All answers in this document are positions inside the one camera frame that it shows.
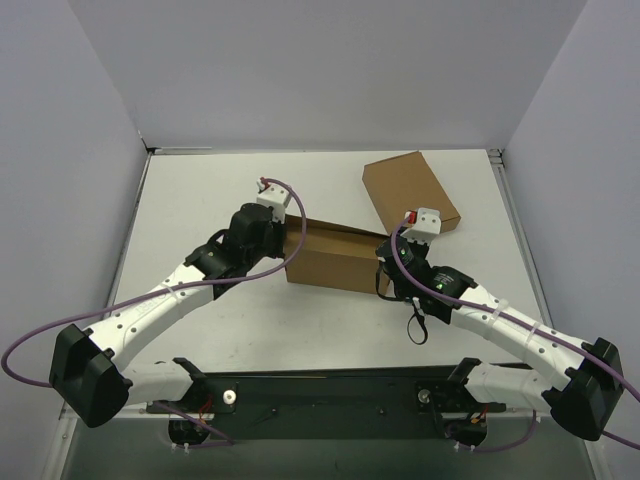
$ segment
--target gray wall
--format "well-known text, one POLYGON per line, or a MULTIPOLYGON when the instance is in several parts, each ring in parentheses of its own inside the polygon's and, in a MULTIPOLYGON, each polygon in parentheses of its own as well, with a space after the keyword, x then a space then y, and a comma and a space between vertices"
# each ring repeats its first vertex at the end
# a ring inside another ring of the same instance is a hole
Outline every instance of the gray wall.
POLYGON ((504 147, 585 0, 70 0, 148 145, 504 147))
MULTIPOLYGON (((640 3, 590 0, 509 142, 506 165, 553 320, 603 336, 640 385, 640 3)), ((610 430, 640 442, 629 394, 610 430)), ((617 478, 640 454, 607 441, 617 478)))
MULTIPOLYGON (((145 151, 64 0, 0 3, 0 350, 104 304, 145 151)), ((11 364, 46 379, 53 336, 11 364)), ((39 478, 62 404, 0 373, 0 478, 39 478)))

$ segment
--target table top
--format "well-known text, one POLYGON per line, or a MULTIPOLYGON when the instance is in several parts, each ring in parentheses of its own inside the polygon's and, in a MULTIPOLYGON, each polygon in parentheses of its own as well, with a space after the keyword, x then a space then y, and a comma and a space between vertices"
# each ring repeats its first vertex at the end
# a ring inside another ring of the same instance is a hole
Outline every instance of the table top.
MULTIPOLYGON (((243 203, 258 177, 300 195, 309 218, 384 233, 362 183, 363 166, 406 152, 156 155, 150 160, 116 300, 150 290, 243 203)), ((424 151, 462 220, 432 243, 450 265, 532 318, 540 313, 484 150, 424 151)), ((297 213, 294 202, 289 207, 297 213)), ((263 260, 254 272, 277 263, 263 260)), ((134 363, 183 356, 202 371, 455 365, 464 357, 514 357, 469 332, 427 319, 429 341, 407 337, 410 307, 374 295, 289 284, 284 271, 238 285, 149 344, 134 363)))

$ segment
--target purple cable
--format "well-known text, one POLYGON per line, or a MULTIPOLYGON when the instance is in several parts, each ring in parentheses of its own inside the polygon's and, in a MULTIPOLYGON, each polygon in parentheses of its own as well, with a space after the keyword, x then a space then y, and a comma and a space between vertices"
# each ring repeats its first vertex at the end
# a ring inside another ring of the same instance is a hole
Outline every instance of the purple cable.
MULTIPOLYGON (((393 259, 395 260, 396 265, 398 266, 398 268, 400 269, 402 274, 406 277, 406 279, 409 280, 413 285, 415 285, 419 290, 422 290, 423 292, 425 292, 425 293, 427 293, 427 294, 431 295, 432 297, 435 297, 435 298, 437 298, 439 300, 443 300, 445 302, 448 302, 448 303, 451 303, 451 304, 454 304, 454 305, 460 305, 460 306, 463 306, 463 307, 474 308, 476 310, 482 310, 483 312, 493 313, 494 309, 492 309, 491 307, 488 307, 486 305, 480 305, 478 303, 467 302, 465 300, 460 300, 459 298, 450 297, 450 296, 444 295, 444 294, 442 294, 440 292, 436 292, 435 290, 431 290, 430 288, 425 287, 420 282, 418 282, 418 280, 416 280, 414 277, 411 276, 411 274, 407 271, 407 269, 402 264, 402 261, 400 260, 400 256, 398 255, 398 252, 397 252, 397 241, 396 241, 396 237, 400 233, 400 229, 404 226, 405 223, 407 223, 408 220, 409 220, 408 217, 405 218, 393 230, 393 233, 391 234, 391 253, 393 254, 393 259)), ((500 312, 499 316, 503 317, 503 318, 506 318, 507 320, 509 320, 509 321, 511 321, 511 322, 515 323, 516 325, 519 325, 519 326, 521 326, 523 328, 526 328, 529 331, 533 331, 533 333, 535 335, 538 335, 538 336, 540 336, 542 338, 546 338, 547 340, 555 342, 558 345, 562 345, 563 347, 568 348, 572 352, 575 352, 578 355, 583 356, 584 358, 586 358, 587 360, 589 360, 590 362, 592 362, 593 364, 597 365, 602 370, 607 372, 609 375, 611 375, 613 378, 615 378, 618 382, 620 382, 622 384, 622 386, 624 386, 624 388, 626 388, 629 391, 629 393, 631 393, 631 395, 633 395, 633 397, 638 402, 640 402, 640 391, 638 391, 633 385, 631 385, 627 381, 626 378, 624 378, 622 375, 620 375, 618 372, 616 372, 613 368, 611 368, 609 365, 604 363, 599 358, 593 356, 592 354, 590 354, 586 350, 583 350, 582 348, 576 347, 575 345, 570 344, 566 340, 563 340, 562 338, 558 338, 558 337, 556 337, 554 335, 551 335, 551 334, 549 334, 547 332, 543 332, 542 330, 533 330, 532 327, 529 324, 527 324, 526 322, 523 322, 519 318, 514 317, 513 315, 509 315, 508 313, 500 312)), ((636 450, 640 450, 640 444, 632 442, 631 440, 626 440, 626 439, 620 438, 617 435, 614 435, 614 434, 609 433, 609 432, 602 432, 602 434, 604 436, 608 437, 608 438, 611 438, 611 439, 616 440, 616 441, 618 441, 618 442, 620 442, 620 443, 622 443, 624 445, 627 445, 628 447, 635 448, 636 450)))
MULTIPOLYGON (((531 417, 531 423, 529 424, 529 429, 527 430, 527 433, 525 433, 525 435, 522 438, 520 438, 519 440, 516 440, 515 442, 507 443, 506 445, 501 445, 499 447, 475 447, 473 449, 469 445, 465 445, 464 443, 458 442, 458 445, 460 445, 462 449, 469 450, 472 453, 499 453, 499 452, 505 452, 507 450, 511 450, 512 448, 519 447, 523 443, 529 441, 531 437, 533 437, 533 434, 535 433, 536 428, 538 428, 537 418, 538 418, 538 414, 536 413, 535 410, 533 410, 533 416, 531 417)), ((447 428, 447 435, 451 437, 451 428, 447 428)))
POLYGON ((193 445, 193 446, 189 445, 189 449, 192 449, 192 448, 195 448, 195 449, 197 449, 197 448, 212 448, 212 447, 232 447, 236 443, 235 441, 233 441, 233 439, 231 437, 229 437, 225 433, 222 433, 217 428, 213 428, 211 425, 208 425, 205 422, 200 422, 199 420, 196 420, 195 418, 187 415, 184 412, 181 412, 180 410, 172 408, 169 405, 165 405, 162 402, 153 402, 153 406, 161 408, 162 410, 164 410, 164 411, 166 411, 168 413, 173 413, 174 415, 178 415, 179 417, 182 417, 185 420, 190 421, 194 425, 198 425, 199 427, 204 428, 205 430, 208 430, 209 433, 213 433, 214 435, 217 435, 218 437, 223 438, 225 440, 224 442, 221 442, 221 443, 210 442, 210 443, 203 443, 202 445, 193 445))
POLYGON ((293 191, 293 189, 290 186, 286 185, 285 183, 279 180, 275 180, 273 178, 263 178, 261 180, 266 183, 273 183, 275 185, 279 185, 285 190, 287 190, 291 194, 295 202, 298 204, 298 208, 300 209, 300 217, 302 219, 302 222, 301 222, 302 234, 300 235, 300 241, 298 242, 298 245, 296 246, 295 250, 291 253, 289 258, 286 258, 282 263, 278 264, 277 266, 255 275, 249 275, 246 277, 239 277, 239 278, 222 278, 218 280, 200 280, 198 282, 189 282, 189 283, 183 283, 181 285, 173 285, 170 288, 163 288, 161 290, 156 290, 154 292, 145 293, 144 295, 140 295, 139 297, 125 300, 124 302, 120 302, 110 307, 105 307, 100 310, 96 310, 95 312, 81 313, 79 315, 73 315, 71 317, 63 318, 61 320, 56 320, 55 322, 48 323, 46 325, 36 328, 35 330, 30 331, 29 333, 25 333, 22 337, 20 337, 11 345, 9 345, 9 348, 7 348, 7 350, 2 354, 2 359, 0 360, 0 366, 2 367, 2 370, 4 370, 4 372, 7 375, 9 375, 11 378, 19 382, 26 383, 27 385, 33 385, 35 387, 51 388, 51 385, 49 385, 49 382, 41 382, 39 380, 32 380, 30 378, 23 377, 22 375, 14 372, 9 367, 9 364, 8 364, 9 356, 13 353, 13 351, 16 348, 18 348, 20 345, 22 345, 24 342, 26 342, 30 338, 35 337, 36 335, 39 335, 42 332, 46 332, 47 330, 51 330, 52 328, 59 327, 61 325, 66 325, 68 323, 78 322, 80 320, 86 320, 87 318, 105 315, 115 310, 120 310, 121 308, 128 307, 130 305, 133 305, 139 302, 144 302, 145 300, 149 300, 150 298, 159 297, 160 295, 164 295, 166 293, 172 293, 172 291, 175 292, 177 290, 184 290, 186 288, 204 287, 207 285, 225 285, 230 283, 241 283, 241 282, 248 282, 250 280, 258 280, 259 278, 264 278, 268 275, 271 275, 272 273, 277 272, 278 270, 282 270, 283 268, 285 268, 289 263, 293 261, 294 258, 296 258, 296 256, 300 252, 300 249, 302 248, 302 245, 304 244, 304 241, 307 236, 307 215, 306 215, 306 212, 304 211, 302 200, 300 200, 300 197, 296 194, 296 192, 293 191))

